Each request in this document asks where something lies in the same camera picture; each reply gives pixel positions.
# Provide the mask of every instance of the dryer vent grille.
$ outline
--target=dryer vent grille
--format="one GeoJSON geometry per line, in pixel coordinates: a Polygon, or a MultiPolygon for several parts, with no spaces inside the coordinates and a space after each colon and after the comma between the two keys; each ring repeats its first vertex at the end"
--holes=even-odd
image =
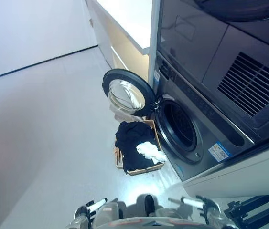
{"type": "Polygon", "coordinates": [[[269,104],[269,68],[240,52],[218,90],[253,117],[269,104]]]}

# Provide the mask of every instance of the black clothing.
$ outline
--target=black clothing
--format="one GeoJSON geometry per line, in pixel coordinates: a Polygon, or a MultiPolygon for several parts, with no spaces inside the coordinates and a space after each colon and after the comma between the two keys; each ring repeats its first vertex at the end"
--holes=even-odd
{"type": "Polygon", "coordinates": [[[154,166],[152,160],[146,159],[136,150],[136,146],[150,142],[156,145],[154,130],[143,122],[122,122],[116,132],[116,143],[123,154],[123,169],[125,172],[136,169],[145,169],[154,166]]]}

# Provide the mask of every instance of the sticker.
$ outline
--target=sticker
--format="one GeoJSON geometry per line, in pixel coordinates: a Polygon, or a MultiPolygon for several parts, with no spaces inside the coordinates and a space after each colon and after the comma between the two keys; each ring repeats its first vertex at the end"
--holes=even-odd
{"type": "Polygon", "coordinates": [[[154,70],[154,78],[156,81],[160,80],[160,74],[156,70],[154,70]]]}
{"type": "Polygon", "coordinates": [[[112,211],[112,208],[104,208],[103,211],[112,211]]]}
{"type": "Polygon", "coordinates": [[[231,156],[220,142],[217,142],[215,145],[209,148],[208,151],[216,159],[217,162],[221,162],[222,160],[225,160],[231,156]]]}

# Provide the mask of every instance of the cabinet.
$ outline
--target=cabinet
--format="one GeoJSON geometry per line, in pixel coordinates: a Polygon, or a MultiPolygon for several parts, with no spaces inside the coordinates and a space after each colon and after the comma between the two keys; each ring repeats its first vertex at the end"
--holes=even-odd
{"type": "MultiPolygon", "coordinates": [[[[110,67],[130,70],[147,81],[149,47],[141,47],[97,0],[87,0],[87,3],[97,43],[110,67]]],[[[149,43],[150,27],[148,32],[149,35],[143,35],[149,43]]]]}

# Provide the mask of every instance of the countertop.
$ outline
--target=countertop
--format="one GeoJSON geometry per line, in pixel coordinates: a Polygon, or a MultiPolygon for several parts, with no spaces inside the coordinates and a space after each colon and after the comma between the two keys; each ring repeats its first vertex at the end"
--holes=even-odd
{"type": "Polygon", "coordinates": [[[149,53],[152,0],[95,0],[136,48],[149,53]]]}

